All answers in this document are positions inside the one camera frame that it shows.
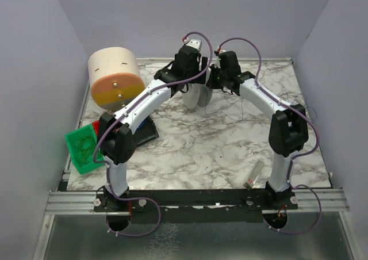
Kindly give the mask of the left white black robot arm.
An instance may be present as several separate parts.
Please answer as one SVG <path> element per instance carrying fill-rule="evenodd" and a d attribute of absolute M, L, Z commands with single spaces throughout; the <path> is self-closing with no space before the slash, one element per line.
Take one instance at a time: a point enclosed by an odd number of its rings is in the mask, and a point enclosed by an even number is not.
<path fill-rule="evenodd" d="M 162 103 L 182 90 L 189 90 L 198 79 L 206 80 L 211 58 L 200 54 L 201 41 L 190 39 L 175 55 L 174 60 L 161 68 L 151 83 L 115 116 L 107 113 L 99 119 L 96 152 L 106 164 L 105 190 L 119 201 L 129 201 L 127 161 L 137 147 L 134 134 L 142 122 Z"/>

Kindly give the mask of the grey plastic cable spool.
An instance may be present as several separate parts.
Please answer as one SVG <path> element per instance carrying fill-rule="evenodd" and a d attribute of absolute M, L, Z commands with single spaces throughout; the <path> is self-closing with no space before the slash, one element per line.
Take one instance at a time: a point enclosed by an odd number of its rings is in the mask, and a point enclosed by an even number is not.
<path fill-rule="evenodd" d="M 206 85 L 194 83 L 188 85 L 186 93 L 182 94 L 183 103 L 190 109 L 204 108 L 206 107 L 212 98 L 212 89 Z"/>

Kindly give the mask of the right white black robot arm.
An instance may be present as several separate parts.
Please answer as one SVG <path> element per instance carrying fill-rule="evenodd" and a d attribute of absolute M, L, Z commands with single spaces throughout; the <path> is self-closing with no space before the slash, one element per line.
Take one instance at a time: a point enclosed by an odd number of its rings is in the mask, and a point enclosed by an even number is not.
<path fill-rule="evenodd" d="M 218 61 L 211 65 L 207 86 L 210 89 L 227 89 L 252 103 L 269 120 L 269 145 L 274 151 L 271 176 L 266 187 L 274 192 L 290 188 L 289 164 L 291 158 L 301 151 L 309 139 L 306 121 L 294 111 L 305 114 L 305 108 L 286 101 L 269 98 L 255 83 L 255 75 L 242 72 L 237 55 L 233 51 L 215 53 Z"/>

